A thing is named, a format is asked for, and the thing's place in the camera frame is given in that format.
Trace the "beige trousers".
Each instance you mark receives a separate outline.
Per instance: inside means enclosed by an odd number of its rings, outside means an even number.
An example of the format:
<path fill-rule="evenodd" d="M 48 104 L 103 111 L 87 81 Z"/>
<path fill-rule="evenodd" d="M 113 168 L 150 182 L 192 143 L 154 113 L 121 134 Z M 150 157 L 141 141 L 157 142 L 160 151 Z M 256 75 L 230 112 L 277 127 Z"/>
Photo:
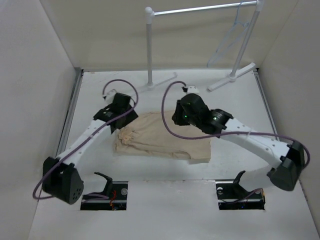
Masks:
<path fill-rule="evenodd" d="M 170 134 L 160 112 L 141 114 L 116 132 L 114 151 L 121 155 L 187 160 L 190 164 L 208 163 L 211 140 L 181 139 Z"/>

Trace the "light blue wire hanger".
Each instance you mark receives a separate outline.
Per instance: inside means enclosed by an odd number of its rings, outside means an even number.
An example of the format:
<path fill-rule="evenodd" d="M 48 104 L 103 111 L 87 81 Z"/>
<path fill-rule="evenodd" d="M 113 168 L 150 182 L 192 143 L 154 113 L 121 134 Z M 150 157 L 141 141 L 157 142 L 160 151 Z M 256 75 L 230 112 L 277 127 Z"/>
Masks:
<path fill-rule="evenodd" d="M 207 61 L 206 67 L 210 68 L 218 61 L 220 61 L 228 52 L 229 50 L 244 36 L 249 28 L 250 20 L 242 21 L 240 20 L 240 8 L 244 4 L 244 0 L 242 0 L 239 6 L 236 9 L 236 15 L 234 18 L 233 25 L 231 28 L 226 32 L 222 41 L 216 48 L 213 55 Z"/>

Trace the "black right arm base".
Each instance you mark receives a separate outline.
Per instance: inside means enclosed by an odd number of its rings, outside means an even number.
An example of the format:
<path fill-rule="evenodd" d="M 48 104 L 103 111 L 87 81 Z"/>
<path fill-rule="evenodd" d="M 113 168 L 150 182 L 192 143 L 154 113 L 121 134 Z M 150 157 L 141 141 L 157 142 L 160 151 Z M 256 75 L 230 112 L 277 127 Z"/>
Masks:
<path fill-rule="evenodd" d="M 217 180 L 215 182 L 218 208 L 229 210 L 264 210 L 266 198 L 262 188 L 246 191 L 239 185 L 245 171 L 241 171 L 235 179 Z"/>

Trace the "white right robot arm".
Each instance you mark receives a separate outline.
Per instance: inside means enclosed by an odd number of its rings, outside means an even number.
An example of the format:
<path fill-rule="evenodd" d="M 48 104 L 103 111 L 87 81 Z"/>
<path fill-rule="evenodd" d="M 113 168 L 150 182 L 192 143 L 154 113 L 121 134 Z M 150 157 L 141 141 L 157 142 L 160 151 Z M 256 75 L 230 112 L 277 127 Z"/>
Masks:
<path fill-rule="evenodd" d="M 288 144 L 264 137 L 222 109 L 209 109 L 203 99 L 190 93 L 176 102 L 172 120 L 176 125 L 193 125 L 207 135 L 234 143 L 267 162 L 267 166 L 241 171 L 235 177 L 232 192 L 245 197 L 258 188 L 276 186 L 281 190 L 294 190 L 305 165 L 304 149 L 300 142 Z"/>

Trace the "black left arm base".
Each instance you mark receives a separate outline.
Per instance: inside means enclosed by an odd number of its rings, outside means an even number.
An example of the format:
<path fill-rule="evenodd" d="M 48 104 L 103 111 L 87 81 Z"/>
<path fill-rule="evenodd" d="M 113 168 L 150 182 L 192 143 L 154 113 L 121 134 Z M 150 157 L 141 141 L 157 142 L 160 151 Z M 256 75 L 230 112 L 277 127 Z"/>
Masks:
<path fill-rule="evenodd" d="M 110 176 L 100 172 L 95 175 L 105 179 L 100 192 L 89 192 L 82 196 L 81 211 L 126 211 L 128 199 L 128 181 L 113 181 Z"/>

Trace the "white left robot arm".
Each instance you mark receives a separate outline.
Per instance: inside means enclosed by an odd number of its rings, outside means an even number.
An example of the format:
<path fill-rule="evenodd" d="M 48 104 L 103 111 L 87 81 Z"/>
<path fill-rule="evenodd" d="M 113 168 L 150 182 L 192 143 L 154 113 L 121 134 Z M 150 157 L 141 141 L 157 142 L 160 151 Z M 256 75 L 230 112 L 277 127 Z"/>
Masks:
<path fill-rule="evenodd" d="M 100 109 L 82 135 L 57 157 L 48 157 L 42 166 L 42 190 L 69 205 L 81 197 L 84 181 L 80 168 L 86 160 L 85 153 L 113 136 L 138 115 L 130 105 L 131 97 L 116 93 L 111 104 Z"/>

